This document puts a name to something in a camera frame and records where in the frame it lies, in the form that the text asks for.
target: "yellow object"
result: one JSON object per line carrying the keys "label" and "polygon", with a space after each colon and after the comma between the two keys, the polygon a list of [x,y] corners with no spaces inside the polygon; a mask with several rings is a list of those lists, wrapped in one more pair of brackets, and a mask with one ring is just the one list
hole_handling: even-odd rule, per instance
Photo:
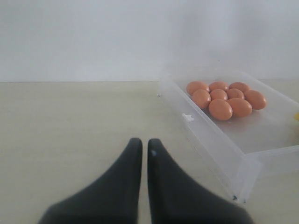
{"label": "yellow object", "polygon": [[299,121],[299,113],[296,113],[295,116],[294,116],[294,118],[295,118],[297,121]]}

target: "white wall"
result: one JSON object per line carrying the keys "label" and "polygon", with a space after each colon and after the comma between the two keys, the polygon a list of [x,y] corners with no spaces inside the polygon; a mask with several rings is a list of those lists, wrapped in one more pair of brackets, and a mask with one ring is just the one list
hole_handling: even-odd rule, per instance
{"label": "white wall", "polygon": [[0,81],[157,80],[171,60],[299,77],[297,0],[1,0]]}

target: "brown egg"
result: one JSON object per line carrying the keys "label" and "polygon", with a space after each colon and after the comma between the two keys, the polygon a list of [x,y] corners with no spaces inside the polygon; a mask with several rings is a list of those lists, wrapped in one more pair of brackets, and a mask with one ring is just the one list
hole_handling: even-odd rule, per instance
{"label": "brown egg", "polygon": [[204,82],[200,81],[194,81],[190,82],[186,87],[187,93],[189,93],[191,96],[196,90],[205,90],[207,92],[210,92],[209,86],[205,84]]}
{"label": "brown egg", "polygon": [[223,99],[215,99],[209,105],[209,112],[218,120],[228,120],[233,115],[233,109]]}
{"label": "brown egg", "polygon": [[214,99],[227,100],[228,99],[226,92],[224,90],[220,90],[220,89],[213,90],[210,93],[210,95],[211,95],[211,100],[214,100]]}
{"label": "brown egg", "polygon": [[192,100],[200,109],[205,109],[211,102],[211,96],[205,90],[197,90],[193,93]]}
{"label": "brown egg", "polygon": [[220,81],[217,81],[217,82],[213,82],[209,85],[209,88],[210,88],[210,91],[212,92],[213,90],[216,90],[216,89],[220,89],[220,90],[224,90],[224,91],[227,91],[228,90],[228,84],[225,83],[225,82],[220,82]]}
{"label": "brown egg", "polygon": [[266,98],[258,91],[248,90],[244,92],[245,99],[251,104],[255,110],[261,110],[266,107]]}
{"label": "brown egg", "polygon": [[238,89],[238,90],[241,90],[242,92],[246,92],[248,90],[250,90],[250,86],[245,84],[245,83],[240,83],[240,82],[237,82],[237,83],[232,83],[230,86],[229,86],[230,89]]}
{"label": "brown egg", "polygon": [[231,99],[231,98],[245,99],[244,93],[238,89],[229,89],[226,91],[226,94],[228,95],[228,99]]}
{"label": "brown egg", "polygon": [[252,106],[245,99],[232,98],[228,100],[228,103],[233,109],[233,115],[236,117],[244,118],[252,113]]}

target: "transparent tray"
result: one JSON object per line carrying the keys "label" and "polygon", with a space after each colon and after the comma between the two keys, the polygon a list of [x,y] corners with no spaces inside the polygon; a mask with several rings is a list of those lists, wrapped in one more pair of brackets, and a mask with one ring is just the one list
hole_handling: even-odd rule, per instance
{"label": "transparent tray", "polygon": [[[185,91],[195,80],[245,82],[266,97],[267,107],[246,118],[215,120]],[[169,66],[161,76],[160,96],[238,203],[249,198],[258,178],[299,170],[299,122],[293,118],[299,104],[252,76],[220,68]]]}

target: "clear plastic container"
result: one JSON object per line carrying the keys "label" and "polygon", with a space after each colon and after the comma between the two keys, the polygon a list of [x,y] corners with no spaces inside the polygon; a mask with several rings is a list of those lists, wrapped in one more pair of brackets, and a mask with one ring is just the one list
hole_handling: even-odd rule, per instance
{"label": "clear plastic container", "polygon": [[[245,82],[260,91],[267,107],[246,118],[218,121],[185,91],[194,80]],[[299,104],[244,72],[172,65],[163,71],[160,96],[182,121],[189,140],[239,203],[258,178],[299,170]]]}

